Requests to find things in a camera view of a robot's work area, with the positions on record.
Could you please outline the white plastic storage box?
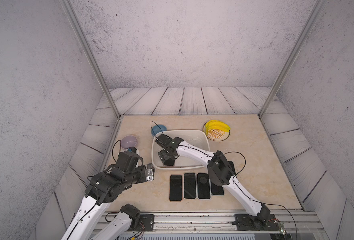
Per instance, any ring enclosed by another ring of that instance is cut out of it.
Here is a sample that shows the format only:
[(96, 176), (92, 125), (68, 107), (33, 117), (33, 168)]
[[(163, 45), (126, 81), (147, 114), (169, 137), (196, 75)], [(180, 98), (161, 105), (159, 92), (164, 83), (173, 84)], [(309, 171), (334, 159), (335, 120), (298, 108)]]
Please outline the white plastic storage box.
[[(201, 150), (205, 150), (210, 152), (210, 145), (208, 139), (204, 132), (200, 130), (171, 130), (164, 131), (165, 135), (171, 137), (172, 139), (175, 137), (182, 138), (184, 141), (187, 141), (189, 144), (199, 148)], [(159, 170), (193, 170), (203, 168), (204, 166), (199, 162), (189, 159), (187, 157), (179, 157), (175, 160), (173, 166), (164, 166), (160, 157), (158, 156), (158, 152), (162, 150), (162, 148), (155, 142), (156, 137), (158, 137), (162, 132), (156, 134), (153, 138), (152, 149), (151, 149), (151, 161), (153, 166)]]

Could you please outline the black phone cream case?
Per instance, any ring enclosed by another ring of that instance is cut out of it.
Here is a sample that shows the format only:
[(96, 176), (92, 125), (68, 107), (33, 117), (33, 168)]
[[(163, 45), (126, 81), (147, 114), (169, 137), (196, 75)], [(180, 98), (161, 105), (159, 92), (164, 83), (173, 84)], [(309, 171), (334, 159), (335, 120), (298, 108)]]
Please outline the black phone cream case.
[(195, 173), (184, 173), (184, 198), (197, 198), (197, 178)]

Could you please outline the black phone purple case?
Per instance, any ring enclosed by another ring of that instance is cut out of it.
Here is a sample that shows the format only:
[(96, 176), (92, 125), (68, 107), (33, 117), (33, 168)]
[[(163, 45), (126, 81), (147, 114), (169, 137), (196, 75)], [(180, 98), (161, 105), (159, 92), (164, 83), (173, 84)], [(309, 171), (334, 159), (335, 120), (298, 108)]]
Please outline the black phone purple case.
[(210, 179), (205, 173), (198, 173), (198, 198), (201, 200), (209, 200), (211, 198)]

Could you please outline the black phone grey-green case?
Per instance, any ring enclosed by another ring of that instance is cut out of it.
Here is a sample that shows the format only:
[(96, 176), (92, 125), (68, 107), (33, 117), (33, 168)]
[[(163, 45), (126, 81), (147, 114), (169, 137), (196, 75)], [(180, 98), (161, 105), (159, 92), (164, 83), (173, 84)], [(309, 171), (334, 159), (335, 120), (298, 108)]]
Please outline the black phone grey-green case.
[(210, 181), (210, 183), (211, 183), (211, 194), (213, 196), (223, 196), (225, 194), (223, 187), (215, 185), (212, 181)]

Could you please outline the black phone green case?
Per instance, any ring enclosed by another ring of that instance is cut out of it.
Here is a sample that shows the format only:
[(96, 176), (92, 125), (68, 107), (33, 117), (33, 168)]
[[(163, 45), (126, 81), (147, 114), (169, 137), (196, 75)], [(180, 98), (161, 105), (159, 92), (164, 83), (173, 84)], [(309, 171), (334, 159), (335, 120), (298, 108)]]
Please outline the black phone green case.
[(229, 164), (231, 165), (231, 169), (233, 171), (233, 174), (236, 174), (236, 170), (235, 170), (235, 165), (232, 161), (229, 161)]

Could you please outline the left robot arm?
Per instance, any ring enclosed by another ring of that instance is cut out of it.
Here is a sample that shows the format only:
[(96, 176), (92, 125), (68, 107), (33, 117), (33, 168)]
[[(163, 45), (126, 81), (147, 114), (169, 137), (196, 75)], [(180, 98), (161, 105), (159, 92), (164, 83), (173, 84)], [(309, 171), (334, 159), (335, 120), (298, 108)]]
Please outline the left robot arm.
[[(136, 150), (119, 153), (115, 164), (94, 175), (85, 190), (81, 205), (74, 219), (63, 235), (64, 240), (89, 240), (91, 234), (110, 205), (120, 194), (135, 184), (153, 181), (154, 167), (144, 164)], [(141, 211), (126, 204), (118, 214), (102, 229), (94, 240), (115, 240), (128, 230), (138, 228)]]

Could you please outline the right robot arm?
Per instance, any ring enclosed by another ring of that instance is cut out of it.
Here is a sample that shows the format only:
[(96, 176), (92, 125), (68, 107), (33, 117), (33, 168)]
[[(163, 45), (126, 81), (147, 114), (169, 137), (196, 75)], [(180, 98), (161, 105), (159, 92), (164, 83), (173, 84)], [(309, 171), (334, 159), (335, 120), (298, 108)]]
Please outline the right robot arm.
[(155, 142), (162, 148), (158, 153), (162, 162), (187, 157), (207, 167), (212, 183), (228, 190), (242, 204), (255, 225), (267, 226), (271, 214), (270, 209), (243, 187), (224, 153), (205, 151), (182, 138), (172, 139), (165, 134), (156, 137)]

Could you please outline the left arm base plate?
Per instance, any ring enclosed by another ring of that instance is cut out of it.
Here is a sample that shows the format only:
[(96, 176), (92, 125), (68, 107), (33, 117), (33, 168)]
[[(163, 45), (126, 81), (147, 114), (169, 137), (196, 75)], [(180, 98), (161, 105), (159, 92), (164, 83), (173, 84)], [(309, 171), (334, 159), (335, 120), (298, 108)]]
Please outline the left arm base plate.
[(152, 232), (154, 228), (154, 215), (139, 215), (135, 217), (127, 232)]

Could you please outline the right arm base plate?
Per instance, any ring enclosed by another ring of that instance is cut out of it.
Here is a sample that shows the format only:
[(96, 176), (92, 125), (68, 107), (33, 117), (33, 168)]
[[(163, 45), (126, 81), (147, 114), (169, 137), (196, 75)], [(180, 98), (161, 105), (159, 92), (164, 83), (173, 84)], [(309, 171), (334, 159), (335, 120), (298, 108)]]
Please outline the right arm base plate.
[(276, 216), (270, 214), (267, 219), (250, 216), (248, 214), (236, 214), (232, 225), (237, 227), (238, 231), (280, 231), (279, 220)]

